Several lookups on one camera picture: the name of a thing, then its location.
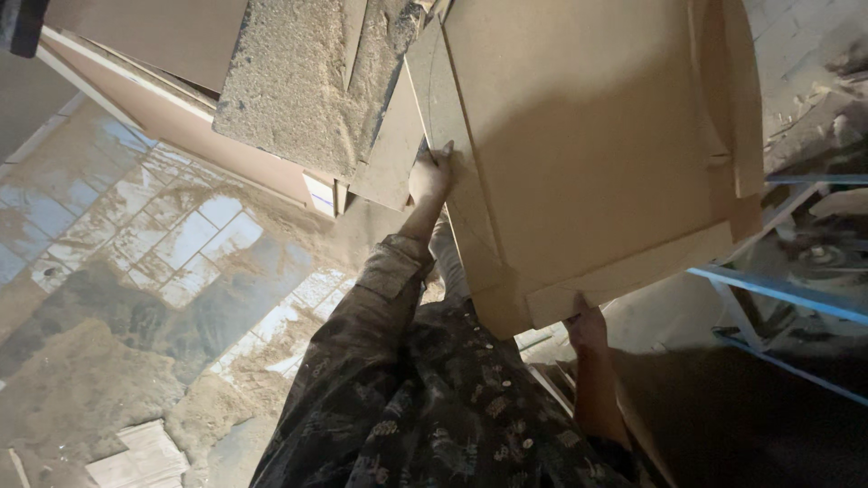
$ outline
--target dusty floor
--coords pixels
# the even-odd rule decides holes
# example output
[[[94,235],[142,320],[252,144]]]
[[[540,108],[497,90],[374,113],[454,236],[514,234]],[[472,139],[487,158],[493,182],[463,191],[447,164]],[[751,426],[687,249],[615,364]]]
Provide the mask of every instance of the dusty floor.
[[[822,78],[802,38],[860,7],[811,1],[746,2],[766,132]],[[123,450],[115,432],[164,418],[185,487],[247,486],[311,334],[403,219],[361,199],[320,219],[84,103],[0,181],[0,447],[33,486],[94,486],[84,466]],[[731,322],[703,279],[605,314],[624,392],[679,485],[868,485],[864,409],[720,347],[710,330]],[[563,339],[518,342],[527,361],[568,359]],[[860,357],[795,360],[868,391]],[[0,486],[18,486],[5,452]]]

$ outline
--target blue metal frame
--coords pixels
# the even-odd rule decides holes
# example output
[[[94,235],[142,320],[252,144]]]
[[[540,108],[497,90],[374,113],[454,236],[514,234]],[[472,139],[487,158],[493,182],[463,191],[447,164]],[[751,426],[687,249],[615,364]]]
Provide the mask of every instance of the blue metal frame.
[[[742,273],[726,267],[692,267],[687,272],[868,326],[868,308],[846,297],[797,287],[788,281]]]
[[[769,183],[792,185],[794,183],[830,183],[834,185],[868,185],[868,175],[769,175]]]
[[[744,342],[741,342],[740,340],[737,340],[737,339],[733,339],[732,337],[725,335],[721,331],[715,330],[715,331],[712,331],[712,333],[714,334],[715,337],[717,337],[718,339],[720,339],[721,341],[723,341],[725,344],[727,344],[729,346],[738,347],[739,349],[741,349],[742,351],[744,351],[746,353],[750,353],[751,355],[753,355],[759,359],[762,359],[764,361],[772,363],[781,369],[787,370],[789,373],[795,374],[796,376],[798,376],[802,379],[807,379],[808,381],[812,382],[814,385],[822,386],[826,390],[829,390],[831,392],[835,392],[835,393],[841,395],[842,397],[847,397],[848,399],[851,399],[854,402],[859,403],[860,405],[868,406],[868,398],[863,397],[862,395],[858,395],[854,392],[851,392],[850,390],[846,390],[846,389],[842,388],[841,386],[835,385],[834,383],[830,383],[829,381],[826,381],[825,379],[822,379],[819,376],[814,376],[813,374],[807,373],[807,372],[802,371],[798,368],[790,366],[787,363],[785,363],[784,361],[781,361],[780,359],[775,359],[772,356],[769,356],[768,354],[761,353],[760,351],[755,351],[750,346],[745,344]]]

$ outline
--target wooden plank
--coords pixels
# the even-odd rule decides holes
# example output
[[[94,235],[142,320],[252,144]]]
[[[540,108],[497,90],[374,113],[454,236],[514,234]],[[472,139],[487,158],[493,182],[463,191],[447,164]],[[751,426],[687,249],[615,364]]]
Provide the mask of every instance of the wooden plank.
[[[45,24],[219,92],[246,7],[247,0],[53,0]]]
[[[401,212],[410,196],[410,170],[424,131],[406,63],[385,111],[377,140],[366,164],[360,163],[352,192]]]
[[[592,307],[639,288],[705,264],[727,252],[733,244],[729,222],[702,229],[647,251],[601,267],[582,276],[561,281],[527,295],[535,327],[545,327],[572,317],[575,296],[583,293]]]
[[[67,63],[61,56],[57,55],[51,47],[40,42],[39,47],[36,48],[36,57],[43,60],[43,62],[48,64],[52,69],[54,69],[54,71],[60,73],[61,76],[74,84],[76,88],[92,98],[94,102],[99,103],[101,107],[113,115],[117,120],[130,127],[144,130],[139,121],[133,118],[132,115],[115,103],[115,101],[109,98],[109,96],[103,93],[101,89],[97,88],[96,85],[90,82],[90,80],[79,72],[78,69]]]
[[[350,89],[367,8],[368,0],[344,0],[344,91]]]
[[[430,24],[404,59],[429,147],[455,142],[453,185],[446,207],[470,292],[495,286],[502,279],[503,262],[441,25]]]

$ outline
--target dark clothing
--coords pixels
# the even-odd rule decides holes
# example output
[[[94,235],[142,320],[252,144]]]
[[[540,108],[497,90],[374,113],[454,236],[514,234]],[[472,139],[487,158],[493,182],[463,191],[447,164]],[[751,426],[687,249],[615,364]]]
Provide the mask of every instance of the dark clothing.
[[[432,264],[399,235],[374,248],[314,334],[251,486],[630,486],[470,300],[417,310]]]

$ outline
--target wooden board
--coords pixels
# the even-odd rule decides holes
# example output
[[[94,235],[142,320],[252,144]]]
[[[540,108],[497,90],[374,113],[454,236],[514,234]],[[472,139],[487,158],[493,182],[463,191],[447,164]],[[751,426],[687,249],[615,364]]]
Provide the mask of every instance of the wooden board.
[[[701,132],[696,94],[706,87],[694,67],[689,4],[476,0],[451,8],[445,41],[477,194],[505,268],[501,282],[474,290],[473,300],[498,337],[532,326],[530,293],[729,221],[732,236],[695,253],[711,259],[758,228],[758,196],[736,197],[733,161],[716,158]],[[467,224],[484,228],[472,217]],[[460,242],[459,251],[465,265],[490,252]],[[650,278],[646,267],[608,272],[636,287]],[[561,320],[571,308],[556,312]]]
[[[441,148],[455,142],[446,207],[470,291],[484,290],[500,283],[503,262],[440,24],[429,24],[404,59],[428,145]]]
[[[247,0],[53,0],[45,24],[220,92]]]
[[[389,108],[367,163],[360,163],[352,192],[401,212],[410,197],[407,182],[424,130],[406,65],[401,68]]]
[[[633,254],[582,276],[562,281],[527,295],[534,327],[545,327],[575,315],[575,297],[583,293],[592,307],[600,306],[638,288],[663,280],[684,269],[707,263],[732,247],[729,222],[702,229],[641,253]],[[642,281],[631,281],[641,276]]]
[[[301,175],[304,170],[301,166],[215,134],[210,121],[184,109],[181,104],[158,95],[75,49],[45,37],[43,42],[85,76],[92,86],[141,121],[152,138],[165,140],[230,173],[270,188],[286,198],[301,201],[309,208],[313,205]]]

